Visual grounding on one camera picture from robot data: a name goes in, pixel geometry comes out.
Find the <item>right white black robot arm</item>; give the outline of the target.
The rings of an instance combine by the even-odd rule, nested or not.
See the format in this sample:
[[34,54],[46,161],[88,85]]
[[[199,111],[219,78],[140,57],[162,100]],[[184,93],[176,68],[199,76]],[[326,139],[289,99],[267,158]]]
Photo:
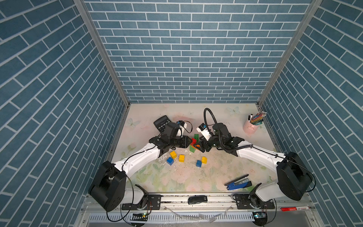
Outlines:
[[276,173],[276,180],[259,183],[250,192],[248,199],[253,208],[260,208],[266,202],[284,196],[299,201],[313,182],[312,173],[294,152],[277,153],[254,146],[243,138],[233,137],[223,123],[214,125],[211,130],[207,125],[201,124],[197,131],[202,137],[195,144],[196,149],[209,152],[216,147],[236,157],[256,162]]

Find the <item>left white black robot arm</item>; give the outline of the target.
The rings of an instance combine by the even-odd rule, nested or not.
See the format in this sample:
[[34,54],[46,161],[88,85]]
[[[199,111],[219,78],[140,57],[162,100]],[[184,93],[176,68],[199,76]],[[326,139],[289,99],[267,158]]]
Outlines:
[[168,122],[160,135],[155,136],[135,154],[115,163],[105,161],[100,165],[88,193],[105,211],[114,210],[119,204],[129,204],[135,209],[147,205],[148,192],[141,186],[127,187],[127,182],[149,162],[158,159],[170,149],[187,148],[192,139],[184,134],[187,123]]

